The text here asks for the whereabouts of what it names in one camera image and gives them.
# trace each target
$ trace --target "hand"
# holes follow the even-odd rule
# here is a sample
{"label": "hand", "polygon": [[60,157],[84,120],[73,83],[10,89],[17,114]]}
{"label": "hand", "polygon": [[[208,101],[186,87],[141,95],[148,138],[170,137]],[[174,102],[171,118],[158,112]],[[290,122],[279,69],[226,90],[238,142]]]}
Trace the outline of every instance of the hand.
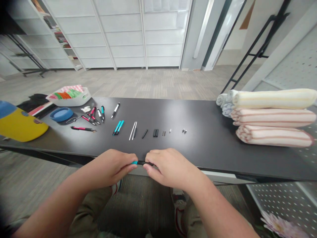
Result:
{"label": "hand", "polygon": [[169,148],[165,150],[151,150],[145,157],[159,170],[144,164],[148,175],[160,184],[168,187],[182,189],[186,192],[195,187],[197,180],[204,174],[180,152]]}
{"label": "hand", "polygon": [[73,175],[80,185],[89,192],[117,183],[137,168],[137,165],[131,164],[133,161],[138,161],[135,154],[110,149],[81,167]]}

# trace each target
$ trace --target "blue lid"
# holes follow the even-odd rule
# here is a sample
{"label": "blue lid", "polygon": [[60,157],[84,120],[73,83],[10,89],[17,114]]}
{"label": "blue lid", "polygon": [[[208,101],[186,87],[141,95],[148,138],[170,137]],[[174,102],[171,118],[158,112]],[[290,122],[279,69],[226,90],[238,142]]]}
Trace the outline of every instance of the blue lid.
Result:
{"label": "blue lid", "polygon": [[73,115],[73,111],[68,108],[68,107],[62,107],[59,109],[56,109],[54,112],[52,112],[50,114],[50,118],[53,121],[56,122],[61,122],[61,121],[66,121],[67,119],[69,119],[72,115]]}
{"label": "blue lid", "polygon": [[17,109],[16,106],[6,101],[0,101],[0,119],[10,115]]}

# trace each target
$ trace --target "gray carpet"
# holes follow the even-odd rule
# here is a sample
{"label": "gray carpet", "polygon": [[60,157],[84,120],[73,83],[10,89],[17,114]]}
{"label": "gray carpet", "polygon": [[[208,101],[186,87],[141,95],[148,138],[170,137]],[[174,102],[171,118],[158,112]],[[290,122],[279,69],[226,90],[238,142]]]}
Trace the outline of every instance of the gray carpet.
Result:
{"label": "gray carpet", "polygon": [[[215,100],[236,66],[216,66],[213,71],[178,69],[91,69],[18,75],[0,82],[0,100],[19,104],[34,93],[49,94],[63,86],[82,84],[93,96]],[[236,89],[241,89],[259,68],[253,65]],[[6,221],[34,212],[56,187],[76,168],[67,167],[13,152],[0,153],[0,198]],[[249,221],[237,186],[219,186],[228,201]],[[170,190],[148,177],[126,176],[120,192],[111,198],[99,219],[101,230],[119,231],[123,237],[177,237]]]}

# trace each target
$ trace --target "stack of towels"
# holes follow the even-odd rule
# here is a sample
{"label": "stack of towels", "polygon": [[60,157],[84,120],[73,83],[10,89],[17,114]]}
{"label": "stack of towels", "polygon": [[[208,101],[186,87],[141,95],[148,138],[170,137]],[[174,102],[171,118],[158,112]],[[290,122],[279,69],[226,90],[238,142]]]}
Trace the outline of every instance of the stack of towels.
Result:
{"label": "stack of towels", "polygon": [[230,90],[217,98],[226,117],[239,126],[237,136],[248,144],[308,147],[314,138],[295,129],[314,123],[316,114],[306,110],[317,99],[313,89],[265,92]]}

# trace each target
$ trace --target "person's left hand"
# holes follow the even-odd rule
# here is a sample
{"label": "person's left hand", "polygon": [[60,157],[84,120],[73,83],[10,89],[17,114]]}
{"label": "person's left hand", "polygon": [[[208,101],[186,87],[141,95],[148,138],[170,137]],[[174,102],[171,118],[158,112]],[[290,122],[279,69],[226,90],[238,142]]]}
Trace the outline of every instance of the person's left hand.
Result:
{"label": "person's left hand", "polygon": [[85,191],[111,186],[137,168],[135,154],[110,149],[77,170],[73,176]]}

